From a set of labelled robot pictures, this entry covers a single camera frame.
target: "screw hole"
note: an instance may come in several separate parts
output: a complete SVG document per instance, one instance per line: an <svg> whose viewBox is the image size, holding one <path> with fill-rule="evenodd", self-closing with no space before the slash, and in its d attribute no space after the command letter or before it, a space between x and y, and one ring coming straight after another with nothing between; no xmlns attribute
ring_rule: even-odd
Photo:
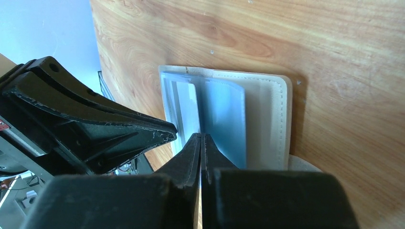
<svg viewBox="0 0 405 229"><path fill-rule="evenodd" d="M49 67L51 68L52 71L54 71L54 72L56 72L56 73L59 72L59 68L58 68L58 66L56 66L56 64L50 63L50 64L49 64Z"/></svg>
<svg viewBox="0 0 405 229"><path fill-rule="evenodd" d="M30 204L33 204L34 201L35 201L35 197L32 197L28 202L29 202Z"/></svg>
<svg viewBox="0 0 405 229"><path fill-rule="evenodd" d="M93 92L93 90L91 90L90 88L87 90L87 93L89 95L92 95L92 96L97 96L98 95L97 93Z"/></svg>

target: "card holder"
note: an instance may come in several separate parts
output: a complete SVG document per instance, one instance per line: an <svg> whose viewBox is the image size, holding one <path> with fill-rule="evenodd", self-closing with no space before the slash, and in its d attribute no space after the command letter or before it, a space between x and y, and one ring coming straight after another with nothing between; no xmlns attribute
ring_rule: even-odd
<svg viewBox="0 0 405 229"><path fill-rule="evenodd" d="M161 72L166 120L178 129L177 154L192 133L208 133L238 168L246 168L245 91L226 80Z"/></svg>

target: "wooden board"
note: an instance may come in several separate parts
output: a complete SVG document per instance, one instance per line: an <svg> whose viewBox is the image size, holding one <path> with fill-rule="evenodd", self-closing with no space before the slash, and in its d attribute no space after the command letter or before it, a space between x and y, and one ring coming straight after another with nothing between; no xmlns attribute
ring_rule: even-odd
<svg viewBox="0 0 405 229"><path fill-rule="evenodd" d="M291 154L335 175L364 228L405 227L405 1L91 0L116 100L164 119L158 65L284 74ZM168 145L147 153L154 168Z"/></svg>

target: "blue wall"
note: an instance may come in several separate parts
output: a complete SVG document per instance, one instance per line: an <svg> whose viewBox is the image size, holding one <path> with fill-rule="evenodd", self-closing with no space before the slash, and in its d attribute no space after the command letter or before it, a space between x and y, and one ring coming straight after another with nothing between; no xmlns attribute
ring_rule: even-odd
<svg viewBox="0 0 405 229"><path fill-rule="evenodd" d="M100 60L89 0L0 1L0 53L16 64L53 56L100 93Z"/></svg>

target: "cable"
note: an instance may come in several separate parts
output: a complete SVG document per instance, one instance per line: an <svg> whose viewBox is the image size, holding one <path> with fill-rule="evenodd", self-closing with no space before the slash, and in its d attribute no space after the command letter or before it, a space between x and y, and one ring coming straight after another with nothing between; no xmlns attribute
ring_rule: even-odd
<svg viewBox="0 0 405 229"><path fill-rule="evenodd" d="M122 170L121 168L118 168L121 172L128 172L130 170L130 168L128 168L127 170Z"/></svg>
<svg viewBox="0 0 405 229"><path fill-rule="evenodd" d="M39 183L39 177L38 177L37 175L33 175L32 178L31 178L31 180L27 183L27 187L24 187L24 188L3 189L3 190L0 191L0 194L1 194L3 191L18 191L18 190L24 190L24 189L26 189L26 188L30 188L30 187L31 187L30 184L31 184L31 182L35 179L35 177L38 178L38 183Z"/></svg>

